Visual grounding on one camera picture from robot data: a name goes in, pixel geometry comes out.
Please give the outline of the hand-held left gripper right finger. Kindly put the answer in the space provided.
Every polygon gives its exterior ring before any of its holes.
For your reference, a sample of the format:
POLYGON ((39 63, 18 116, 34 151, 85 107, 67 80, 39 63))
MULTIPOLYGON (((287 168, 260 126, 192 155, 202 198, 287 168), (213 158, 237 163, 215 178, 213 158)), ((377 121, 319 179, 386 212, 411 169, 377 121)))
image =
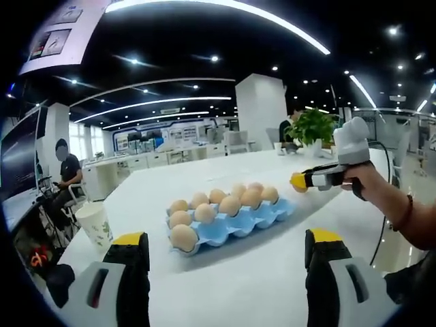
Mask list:
POLYGON ((334 232, 306 230, 305 269, 308 326, 383 326, 399 308, 386 280, 334 232))

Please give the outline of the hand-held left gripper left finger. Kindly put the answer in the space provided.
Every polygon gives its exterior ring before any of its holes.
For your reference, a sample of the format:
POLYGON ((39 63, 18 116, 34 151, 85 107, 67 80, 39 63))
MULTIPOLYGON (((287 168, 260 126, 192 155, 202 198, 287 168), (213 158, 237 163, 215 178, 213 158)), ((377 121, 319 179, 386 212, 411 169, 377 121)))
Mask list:
POLYGON ((59 316, 66 326, 149 326, 149 238, 118 237, 79 275, 59 266, 59 316))

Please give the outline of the person's right hand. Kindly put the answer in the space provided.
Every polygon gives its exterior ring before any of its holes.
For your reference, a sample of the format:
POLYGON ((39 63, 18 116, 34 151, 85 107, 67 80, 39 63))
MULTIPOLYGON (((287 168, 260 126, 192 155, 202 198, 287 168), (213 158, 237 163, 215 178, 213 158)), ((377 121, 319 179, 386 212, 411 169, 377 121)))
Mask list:
POLYGON ((385 182, 383 176, 379 174, 372 164, 362 164, 347 169, 341 188, 346 191, 351 191, 354 178, 357 178, 362 184, 361 195, 369 202, 374 201, 379 187, 385 182))

